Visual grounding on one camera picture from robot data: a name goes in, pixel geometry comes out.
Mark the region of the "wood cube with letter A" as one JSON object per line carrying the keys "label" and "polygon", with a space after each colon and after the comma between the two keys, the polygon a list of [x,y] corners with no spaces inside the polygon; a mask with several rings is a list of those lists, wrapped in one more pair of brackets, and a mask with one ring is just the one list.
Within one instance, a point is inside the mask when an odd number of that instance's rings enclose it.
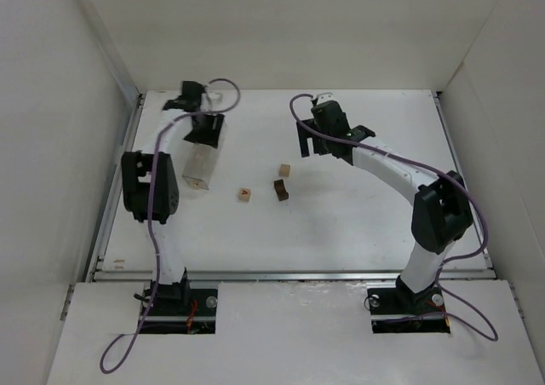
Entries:
{"label": "wood cube with letter A", "polygon": [[250,189],[243,187],[238,191],[238,200],[239,201],[248,203],[250,201],[250,198],[251,198],[251,190]]}

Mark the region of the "dark brown wood block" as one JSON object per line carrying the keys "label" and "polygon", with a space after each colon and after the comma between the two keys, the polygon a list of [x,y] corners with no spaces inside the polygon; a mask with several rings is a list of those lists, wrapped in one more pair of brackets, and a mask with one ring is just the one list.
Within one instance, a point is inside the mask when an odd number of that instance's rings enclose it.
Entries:
{"label": "dark brown wood block", "polygon": [[279,201],[285,201],[290,197],[288,191],[286,190],[283,179],[274,181],[273,188]]}

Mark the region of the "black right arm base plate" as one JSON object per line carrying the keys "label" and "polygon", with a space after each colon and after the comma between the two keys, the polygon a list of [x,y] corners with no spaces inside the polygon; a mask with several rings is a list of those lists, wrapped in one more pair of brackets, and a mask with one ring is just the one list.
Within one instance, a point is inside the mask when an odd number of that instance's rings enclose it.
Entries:
{"label": "black right arm base plate", "polygon": [[450,334],[442,292],[433,287],[414,302],[394,287],[370,287],[364,305],[374,334]]}

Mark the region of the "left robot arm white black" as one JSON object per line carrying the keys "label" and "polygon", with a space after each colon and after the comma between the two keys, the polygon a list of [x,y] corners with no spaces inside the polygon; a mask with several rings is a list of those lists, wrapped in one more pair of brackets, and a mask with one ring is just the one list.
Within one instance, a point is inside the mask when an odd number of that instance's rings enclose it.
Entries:
{"label": "left robot arm white black", "polygon": [[167,101],[149,141],[121,157],[123,206],[146,226],[154,253],[154,277],[140,297],[151,313],[174,315],[192,299],[187,269],[172,226],[181,194],[177,167],[206,150],[204,164],[215,164],[226,129],[223,112],[205,112],[192,101]]}

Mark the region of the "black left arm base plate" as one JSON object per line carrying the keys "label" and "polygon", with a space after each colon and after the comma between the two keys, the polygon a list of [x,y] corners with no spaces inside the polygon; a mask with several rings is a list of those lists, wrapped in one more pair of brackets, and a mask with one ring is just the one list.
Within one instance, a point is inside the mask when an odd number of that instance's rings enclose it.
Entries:
{"label": "black left arm base plate", "polygon": [[215,334],[218,290],[187,288],[181,299],[157,293],[140,333],[175,335]]}

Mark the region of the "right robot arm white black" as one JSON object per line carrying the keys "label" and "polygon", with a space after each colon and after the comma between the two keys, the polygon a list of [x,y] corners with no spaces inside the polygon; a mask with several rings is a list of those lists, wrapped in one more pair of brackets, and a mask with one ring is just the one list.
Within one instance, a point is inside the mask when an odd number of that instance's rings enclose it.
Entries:
{"label": "right robot arm white black", "polygon": [[473,225],[462,177],[440,176],[401,156],[376,133],[351,126],[330,93],[311,99],[311,118],[296,121],[301,155],[331,155],[390,186],[412,207],[415,240],[407,265],[397,277],[396,295],[406,309],[419,307],[431,292],[446,255]]}

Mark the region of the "light plain wood cube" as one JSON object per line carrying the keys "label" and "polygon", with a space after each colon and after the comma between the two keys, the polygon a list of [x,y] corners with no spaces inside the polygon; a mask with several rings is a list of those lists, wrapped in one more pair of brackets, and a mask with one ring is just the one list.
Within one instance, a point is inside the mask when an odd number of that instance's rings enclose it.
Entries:
{"label": "light plain wood cube", "polygon": [[281,177],[289,177],[290,176],[290,165],[289,164],[280,164],[278,174]]}

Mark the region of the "clear plastic box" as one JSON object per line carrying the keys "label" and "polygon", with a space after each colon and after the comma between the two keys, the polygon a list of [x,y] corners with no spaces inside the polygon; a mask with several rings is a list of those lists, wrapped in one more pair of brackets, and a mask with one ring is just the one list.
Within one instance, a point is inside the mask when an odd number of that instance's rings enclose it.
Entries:
{"label": "clear plastic box", "polygon": [[222,145],[212,147],[204,144],[193,144],[182,178],[189,187],[209,190],[209,184],[215,171]]}

